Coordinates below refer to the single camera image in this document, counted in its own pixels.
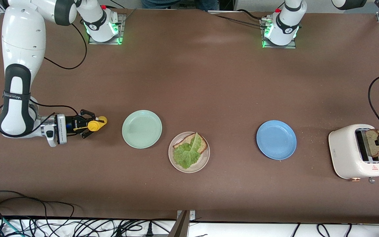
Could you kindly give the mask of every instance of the toast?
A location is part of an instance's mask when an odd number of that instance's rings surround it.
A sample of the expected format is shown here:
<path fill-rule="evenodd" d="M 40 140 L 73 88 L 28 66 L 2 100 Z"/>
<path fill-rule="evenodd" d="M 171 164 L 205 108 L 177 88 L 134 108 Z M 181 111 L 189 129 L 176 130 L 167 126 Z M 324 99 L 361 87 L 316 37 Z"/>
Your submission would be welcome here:
<path fill-rule="evenodd" d="M 368 140 L 368 147 L 370 151 L 370 155 L 372 157 L 378 157 L 379 156 L 379 145 L 375 144 L 375 141 L 377 140 L 379 136 L 379 130 L 378 129 L 370 129 L 365 132 L 366 139 Z"/>
<path fill-rule="evenodd" d="M 191 143 L 191 140 L 195 137 L 195 133 L 191 134 L 191 135 L 188 135 L 186 136 L 180 143 L 176 144 L 173 146 L 174 149 L 176 149 L 178 146 L 180 146 L 181 144 L 190 144 Z M 201 138 L 201 147 L 199 150 L 197 150 L 198 153 L 202 154 L 206 149 L 207 149 L 207 142 L 206 140 L 203 138 L 203 136 L 200 135 L 200 138 Z"/>

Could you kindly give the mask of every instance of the green led light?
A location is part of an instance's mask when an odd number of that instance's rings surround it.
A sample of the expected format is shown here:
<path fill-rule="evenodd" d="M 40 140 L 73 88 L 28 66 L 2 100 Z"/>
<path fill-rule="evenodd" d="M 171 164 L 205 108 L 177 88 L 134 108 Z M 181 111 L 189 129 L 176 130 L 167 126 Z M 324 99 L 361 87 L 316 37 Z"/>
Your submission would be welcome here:
<path fill-rule="evenodd" d="M 267 27 L 267 29 L 264 32 L 264 36 L 268 38 L 270 36 L 272 30 L 273 30 L 273 23 L 270 23 L 270 26 Z"/>
<path fill-rule="evenodd" d="M 295 30 L 295 34 L 293 35 L 293 39 L 295 39 L 295 37 L 296 37 L 296 33 L 298 33 L 298 30 L 299 30 L 299 27 L 296 28 L 296 30 Z"/>
<path fill-rule="evenodd" d="M 86 28 L 86 32 L 87 32 L 87 34 L 90 35 L 90 33 L 88 32 L 88 28 L 87 28 L 87 26 L 84 25 L 84 27 Z"/>
<path fill-rule="evenodd" d="M 112 31 L 112 33 L 116 34 L 116 31 L 117 31 L 117 30 L 115 30 L 115 29 L 113 28 L 113 24 L 109 24 L 109 27 L 111 27 L 111 31 Z"/>
<path fill-rule="evenodd" d="M 116 39 L 116 42 L 118 42 L 118 44 L 121 45 L 122 44 L 122 39 L 123 39 L 123 37 L 119 37 L 118 39 Z"/>

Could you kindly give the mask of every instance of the table surface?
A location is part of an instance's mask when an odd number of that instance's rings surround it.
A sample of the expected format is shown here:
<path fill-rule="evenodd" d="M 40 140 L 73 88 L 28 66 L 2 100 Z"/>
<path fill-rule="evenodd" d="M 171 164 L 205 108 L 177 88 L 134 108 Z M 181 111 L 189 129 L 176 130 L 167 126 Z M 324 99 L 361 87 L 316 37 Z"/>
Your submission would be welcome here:
<path fill-rule="evenodd" d="M 243 13 L 224 15 L 254 23 Z M 307 14 L 302 25 L 297 49 L 271 49 L 262 48 L 258 28 L 205 12 L 135 10 L 122 45 L 89 45 L 74 70 L 44 61 L 31 90 L 40 103 L 84 108 L 109 123 L 56 148 L 44 138 L 0 135 L 0 189 L 78 204 L 75 216 L 175 218 L 176 210 L 194 209 L 205 221 L 379 223 L 379 177 L 374 185 L 339 178 L 327 142 L 354 123 L 379 128 L 367 102 L 379 76 L 379 23 L 371 14 Z M 46 56 L 63 66 L 79 62 L 84 47 L 74 28 L 46 27 Z M 3 78 L 0 42 L 0 104 Z M 372 98 L 379 112 L 379 82 Z M 158 114 L 163 132 L 139 150 L 121 128 L 142 109 Z M 255 142 L 273 119 L 291 126 L 298 142 L 283 161 Z M 170 141 L 186 131 L 201 133 L 211 148 L 194 174 L 167 157 Z M 5 214 L 43 214 L 25 200 L 7 205 Z"/>

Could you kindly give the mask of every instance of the blue plate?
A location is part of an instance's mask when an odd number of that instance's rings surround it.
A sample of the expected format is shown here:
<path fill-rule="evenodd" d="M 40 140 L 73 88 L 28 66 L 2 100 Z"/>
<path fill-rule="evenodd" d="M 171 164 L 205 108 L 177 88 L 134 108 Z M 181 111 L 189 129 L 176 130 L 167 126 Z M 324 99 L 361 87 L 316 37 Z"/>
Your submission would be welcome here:
<path fill-rule="evenodd" d="M 263 123 L 257 131 L 257 145 L 267 157 L 283 160 L 296 150 L 296 136 L 292 128 L 278 120 Z"/>

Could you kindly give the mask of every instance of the person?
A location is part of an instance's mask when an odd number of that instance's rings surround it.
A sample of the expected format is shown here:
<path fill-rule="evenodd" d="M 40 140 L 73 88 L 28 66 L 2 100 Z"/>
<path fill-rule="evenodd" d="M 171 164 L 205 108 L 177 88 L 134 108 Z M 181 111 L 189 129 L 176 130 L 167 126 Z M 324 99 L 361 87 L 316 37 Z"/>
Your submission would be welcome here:
<path fill-rule="evenodd" d="M 167 9 L 180 0 L 141 0 L 144 9 Z M 195 7 L 203 11 L 217 10 L 217 0 L 194 0 Z"/>

